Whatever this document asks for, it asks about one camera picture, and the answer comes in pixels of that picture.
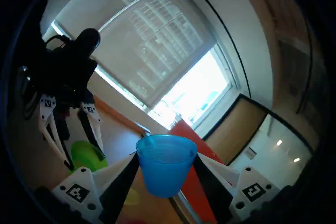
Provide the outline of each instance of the black cable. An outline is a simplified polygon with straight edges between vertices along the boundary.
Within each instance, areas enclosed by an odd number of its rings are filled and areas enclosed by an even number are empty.
[[[223,27],[224,27],[226,33],[228,34],[228,36],[229,36],[229,38],[230,38],[230,40],[231,40],[231,42],[232,42],[232,44],[233,44],[233,46],[234,46],[234,49],[235,49],[235,51],[236,51],[236,53],[237,53],[237,55],[238,55],[238,58],[239,58],[240,65],[241,65],[241,67],[243,68],[243,72],[244,72],[244,76],[245,76],[245,79],[246,79],[247,88],[248,88],[248,90],[249,90],[249,97],[252,98],[252,97],[251,97],[251,90],[250,90],[250,88],[249,88],[249,81],[247,80],[247,75],[246,75],[246,72],[245,72],[245,68],[244,68],[244,65],[243,65],[243,61],[242,61],[242,59],[240,58],[240,54],[239,54],[239,52],[238,52],[237,46],[236,46],[236,44],[234,43],[234,40],[233,40],[233,38],[232,38],[230,32],[228,31],[228,28],[227,28],[226,25],[224,24],[224,21],[223,21],[222,18],[219,16],[218,12],[217,12],[217,11],[215,10],[215,8],[212,6],[212,4],[210,3],[209,0],[205,0],[205,1],[206,1],[206,3],[209,5],[209,7],[213,10],[213,12],[215,13],[215,15],[216,15],[217,18],[219,19],[220,23],[223,25]]]
[[[303,14],[302,11],[301,11],[301,15],[304,19],[304,23],[305,23],[306,28],[307,28],[307,36],[308,36],[308,42],[309,42],[309,68],[308,68],[308,77],[307,77],[306,87],[304,88],[304,91],[303,91],[303,94],[302,94],[302,97],[301,97],[301,100],[300,100],[300,103],[299,103],[299,107],[297,108],[296,114],[299,114],[299,112],[300,112],[300,110],[303,106],[303,103],[306,99],[306,96],[308,94],[308,90],[309,90],[309,86],[310,86],[310,80],[312,78],[312,64],[313,64],[313,59],[312,59],[312,57],[313,57],[312,36],[311,36],[311,33],[310,33],[308,21],[307,21],[307,19],[306,19],[305,15]]]
[[[63,44],[67,43],[70,41],[70,39],[67,37],[67,36],[64,36],[64,35],[55,35],[55,36],[52,36],[50,39],[48,39],[46,42],[45,42],[45,45],[47,45],[51,40],[54,40],[54,39],[59,39],[63,42]]]

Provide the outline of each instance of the white wall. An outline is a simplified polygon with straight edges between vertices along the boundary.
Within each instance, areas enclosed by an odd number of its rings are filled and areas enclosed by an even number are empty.
[[[282,140],[282,143],[277,146],[279,140]],[[257,153],[252,160],[245,154],[249,147]],[[307,148],[289,129],[277,120],[271,124],[269,120],[265,120],[252,141],[230,167],[240,171],[251,166],[281,189],[295,183],[310,157]],[[300,161],[295,163],[295,158],[300,158]]]
[[[245,151],[251,147],[257,154],[250,160]],[[284,150],[262,131],[258,131],[247,148],[239,155],[230,167],[241,171],[245,167],[253,167],[279,189],[293,185],[299,177],[302,167],[294,163]]]

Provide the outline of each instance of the yellow object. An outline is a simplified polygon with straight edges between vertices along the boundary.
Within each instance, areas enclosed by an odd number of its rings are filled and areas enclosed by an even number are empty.
[[[126,206],[134,206],[137,205],[140,201],[139,193],[133,188],[129,189],[129,193],[127,194],[124,205]]]

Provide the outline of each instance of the cable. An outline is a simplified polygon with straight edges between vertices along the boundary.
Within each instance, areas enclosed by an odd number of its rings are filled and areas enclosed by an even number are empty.
[[[306,28],[307,28],[307,37],[308,37],[308,42],[309,42],[309,68],[308,68],[307,83],[306,83],[306,86],[304,88],[304,91],[303,91],[303,94],[302,94],[302,97],[301,97],[301,100],[300,100],[300,103],[299,103],[299,107],[296,110],[296,114],[299,114],[299,112],[300,112],[300,110],[303,106],[303,103],[305,101],[305,98],[308,94],[308,90],[309,90],[309,86],[310,86],[310,80],[312,78],[312,64],[313,64],[312,37],[311,37],[310,29],[309,29],[309,24],[308,24],[308,21],[307,21],[307,19],[306,19],[305,15],[303,14],[302,11],[301,11],[301,15],[304,19],[304,23],[305,23]]]
[[[250,90],[250,88],[249,88],[249,81],[247,80],[247,75],[246,75],[246,72],[245,72],[245,68],[244,68],[244,65],[243,65],[243,61],[242,61],[242,59],[240,58],[240,54],[239,54],[239,52],[238,52],[237,46],[236,46],[236,44],[234,43],[234,40],[233,40],[233,38],[232,38],[230,32],[228,31],[228,28],[227,28],[226,25],[224,24],[224,21],[223,21],[222,18],[219,16],[218,12],[217,12],[217,11],[215,10],[215,8],[212,6],[212,4],[210,3],[209,0],[205,0],[205,1],[206,1],[206,3],[209,5],[209,7],[213,10],[213,12],[215,13],[215,15],[216,15],[217,18],[219,19],[220,23],[223,25],[223,27],[224,27],[226,33],[228,34],[228,36],[229,36],[229,38],[230,38],[230,40],[231,40],[231,42],[232,42],[232,44],[233,44],[233,46],[234,46],[234,49],[235,49],[235,51],[236,51],[236,53],[237,53],[237,55],[238,55],[238,58],[239,58],[240,65],[241,65],[241,67],[243,68],[243,72],[244,72],[244,76],[245,76],[245,80],[246,80],[247,88],[248,88],[248,91],[249,91],[249,97],[251,98],[251,90]]]

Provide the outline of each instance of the window sill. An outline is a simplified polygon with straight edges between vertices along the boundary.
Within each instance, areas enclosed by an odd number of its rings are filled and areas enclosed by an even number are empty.
[[[239,95],[236,88],[231,88],[222,98],[209,115],[194,129],[200,138],[203,138],[221,119],[224,113],[230,108]]]

